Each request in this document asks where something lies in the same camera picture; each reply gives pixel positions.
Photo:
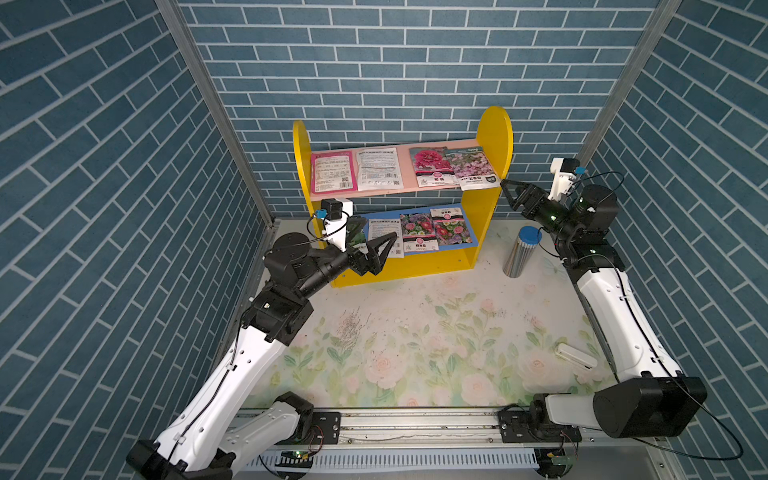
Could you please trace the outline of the white text back seed packet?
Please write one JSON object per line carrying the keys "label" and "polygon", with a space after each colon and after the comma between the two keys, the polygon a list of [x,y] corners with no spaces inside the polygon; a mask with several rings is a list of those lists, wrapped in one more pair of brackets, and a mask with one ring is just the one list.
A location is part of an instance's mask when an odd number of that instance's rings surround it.
{"label": "white text back seed packet", "polygon": [[359,191],[400,190],[404,187],[395,148],[361,150],[356,154]]}

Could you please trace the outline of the purple flower seed packet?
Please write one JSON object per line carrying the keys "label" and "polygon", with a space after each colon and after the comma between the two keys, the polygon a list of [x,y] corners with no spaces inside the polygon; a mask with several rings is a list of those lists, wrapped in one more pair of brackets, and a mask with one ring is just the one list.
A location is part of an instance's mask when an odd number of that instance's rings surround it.
{"label": "purple flower seed packet", "polygon": [[462,191],[485,190],[500,186],[500,179],[480,146],[448,149],[445,158]]}

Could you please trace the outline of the pink hollyhock seed packet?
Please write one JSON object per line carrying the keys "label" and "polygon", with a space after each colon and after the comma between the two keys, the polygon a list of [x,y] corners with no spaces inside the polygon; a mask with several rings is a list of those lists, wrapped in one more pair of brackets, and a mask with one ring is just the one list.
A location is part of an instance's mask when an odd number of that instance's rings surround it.
{"label": "pink hollyhock seed packet", "polygon": [[459,180],[446,157],[445,146],[416,147],[409,150],[419,188],[458,187]]}

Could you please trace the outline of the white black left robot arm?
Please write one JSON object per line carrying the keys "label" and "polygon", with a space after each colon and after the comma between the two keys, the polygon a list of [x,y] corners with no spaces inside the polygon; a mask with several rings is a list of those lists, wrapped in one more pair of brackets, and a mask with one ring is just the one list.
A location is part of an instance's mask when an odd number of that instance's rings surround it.
{"label": "white black left robot arm", "polygon": [[312,295],[346,271],[382,272],[398,236],[389,232],[364,248],[314,247],[302,233],[279,237],[263,258],[270,278],[238,322],[231,346],[200,391],[156,439],[140,439],[127,464],[143,479],[232,479],[272,446],[307,439],[314,406],[288,392],[250,422],[232,421],[267,370],[313,313]]}

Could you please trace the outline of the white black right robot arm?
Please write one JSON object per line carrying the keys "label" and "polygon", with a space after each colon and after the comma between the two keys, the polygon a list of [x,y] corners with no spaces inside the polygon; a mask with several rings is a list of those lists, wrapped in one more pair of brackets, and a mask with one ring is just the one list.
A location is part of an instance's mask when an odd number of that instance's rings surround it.
{"label": "white black right robot arm", "polygon": [[616,378],[595,393],[536,395],[533,421],[600,430],[612,438],[681,435],[702,411],[707,390],[658,340],[606,239],[619,213],[615,191],[591,184],[565,206],[534,184],[504,180],[501,189],[513,210],[551,236]]}

